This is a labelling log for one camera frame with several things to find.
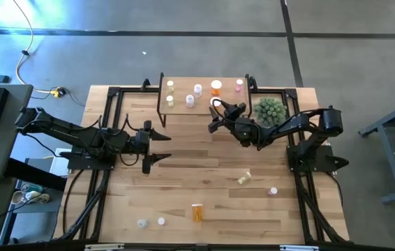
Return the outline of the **teal can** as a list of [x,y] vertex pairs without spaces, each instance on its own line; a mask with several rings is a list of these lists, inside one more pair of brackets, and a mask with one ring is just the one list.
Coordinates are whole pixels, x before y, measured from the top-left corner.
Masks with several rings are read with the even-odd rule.
[[41,193],[43,191],[43,187],[40,185],[32,184],[32,183],[23,183],[21,186],[21,191],[22,192],[39,192],[39,193]]

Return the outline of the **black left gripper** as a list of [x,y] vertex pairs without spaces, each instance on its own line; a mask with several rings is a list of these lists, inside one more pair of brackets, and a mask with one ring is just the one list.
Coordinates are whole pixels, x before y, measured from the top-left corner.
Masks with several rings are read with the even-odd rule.
[[139,154],[145,155],[142,160],[142,173],[149,174],[151,172],[151,166],[158,162],[159,160],[169,158],[171,153],[155,154],[149,155],[149,144],[150,138],[153,141],[169,141],[170,137],[162,135],[156,132],[154,129],[150,130],[150,137],[147,131],[138,131],[135,136],[130,136],[124,145],[124,154]]

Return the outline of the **black diagonal bar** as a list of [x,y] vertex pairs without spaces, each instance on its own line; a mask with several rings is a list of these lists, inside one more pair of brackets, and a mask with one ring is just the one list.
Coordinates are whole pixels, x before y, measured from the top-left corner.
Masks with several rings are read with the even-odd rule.
[[17,178],[62,192],[66,185],[65,178],[43,171],[14,158],[8,160],[3,177]]

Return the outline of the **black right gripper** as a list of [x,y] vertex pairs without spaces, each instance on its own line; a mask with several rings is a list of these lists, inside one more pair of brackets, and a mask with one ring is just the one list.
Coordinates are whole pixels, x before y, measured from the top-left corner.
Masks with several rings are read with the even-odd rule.
[[[221,101],[221,104],[225,109],[225,114],[243,114],[246,111],[246,104],[244,102],[237,105]],[[209,133],[212,134],[216,132],[220,127],[224,127],[228,130],[230,129],[229,124],[223,114],[213,107],[209,107],[209,111],[212,117],[212,122],[208,125]],[[234,126],[230,132],[242,146],[258,145],[258,125],[254,122],[254,120],[239,117],[235,120]]]

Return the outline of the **silver aluminium bracket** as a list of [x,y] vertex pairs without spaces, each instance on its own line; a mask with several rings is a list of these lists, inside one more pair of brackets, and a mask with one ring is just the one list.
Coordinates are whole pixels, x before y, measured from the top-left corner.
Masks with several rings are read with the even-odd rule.
[[310,245],[280,245],[280,251],[320,251],[318,246]]
[[85,245],[84,251],[121,251],[124,248],[123,243],[95,243]]

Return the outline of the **green succulent grey pot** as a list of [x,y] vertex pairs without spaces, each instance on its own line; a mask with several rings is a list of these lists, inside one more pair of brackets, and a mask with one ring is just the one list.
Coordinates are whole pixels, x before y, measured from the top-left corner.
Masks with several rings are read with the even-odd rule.
[[261,98],[253,106],[258,123],[264,127],[277,126],[286,120],[287,107],[277,98]]

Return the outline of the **wooden shelf black metal frame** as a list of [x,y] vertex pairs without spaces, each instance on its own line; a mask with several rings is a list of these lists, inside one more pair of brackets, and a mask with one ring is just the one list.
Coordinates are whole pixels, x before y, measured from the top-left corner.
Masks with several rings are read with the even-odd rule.
[[[222,82],[221,93],[219,96],[211,94],[211,82],[213,80]],[[243,88],[240,92],[236,92],[236,81],[242,79],[244,81]],[[167,81],[174,82],[174,92],[170,93],[167,87]],[[202,85],[202,96],[197,98],[194,96],[193,88],[196,84]],[[157,112],[163,126],[166,125],[167,115],[209,115],[210,99],[218,97],[230,104],[246,104],[244,116],[250,116],[253,112],[251,89],[255,87],[255,78],[250,75],[245,77],[168,77],[161,74],[159,80],[159,94]],[[186,106],[186,96],[193,95],[195,99],[194,107]],[[174,97],[174,106],[167,105],[166,97]]]

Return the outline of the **masking tape roll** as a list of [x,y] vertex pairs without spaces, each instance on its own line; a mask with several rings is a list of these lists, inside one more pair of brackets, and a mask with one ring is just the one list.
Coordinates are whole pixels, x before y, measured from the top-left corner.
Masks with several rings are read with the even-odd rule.
[[10,201],[11,204],[18,205],[20,203],[25,202],[25,199],[26,199],[25,194],[26,193],[22,192],[21,190],[14,191],[13,196],[12,196],[11,201]]

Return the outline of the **black aluminium rig frame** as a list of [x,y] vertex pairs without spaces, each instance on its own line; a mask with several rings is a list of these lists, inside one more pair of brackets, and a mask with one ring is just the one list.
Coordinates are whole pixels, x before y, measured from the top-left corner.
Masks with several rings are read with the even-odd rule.
[[[171,153],[143,174],[133,156],[117,160],[102,210],[97,220],[90,215],[80,230],[88,238],[100,229],[101,243],[135,243],[155,247],[193,245],[302,244],[302,220],[307,220],[313,238],[320,225],[313,214],[301,214],[295,178],[288,169],[286,148],[299,135],[276,140],[258,151],[244,148],[225,129],[209,133],[208,115],[169,115],[159,120],[154,86],[92,86],[89,89],[83,125],[93,123],[105,109],[110,118],[129,118],[135,127],[151,120],[154,128],[171,138],[153,142],[156,153]],[[237,180],[246,172],[251,178]],[[269,195],[270,188],[278,189]],[[203,205],[203,221],[194,222],[192,205]],[[165,224],[159,225],[158,219]],[[139,219],[149,224],[142,229]]]

